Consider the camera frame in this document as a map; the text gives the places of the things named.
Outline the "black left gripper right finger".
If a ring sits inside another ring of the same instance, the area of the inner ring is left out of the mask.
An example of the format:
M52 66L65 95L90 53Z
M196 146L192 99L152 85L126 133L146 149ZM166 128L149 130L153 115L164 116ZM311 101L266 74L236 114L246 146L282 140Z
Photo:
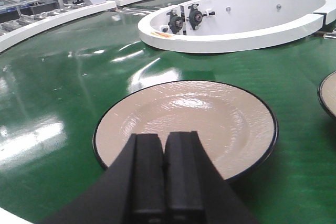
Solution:
M258 223L222 179L197 132L171 132L165 146L168 223Z

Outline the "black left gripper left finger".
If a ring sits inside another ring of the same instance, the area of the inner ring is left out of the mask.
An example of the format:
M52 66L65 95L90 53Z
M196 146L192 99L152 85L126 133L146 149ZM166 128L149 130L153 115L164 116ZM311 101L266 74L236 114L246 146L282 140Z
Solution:
M84 193L43 223L164 223L163 150L156 134L131 134Z

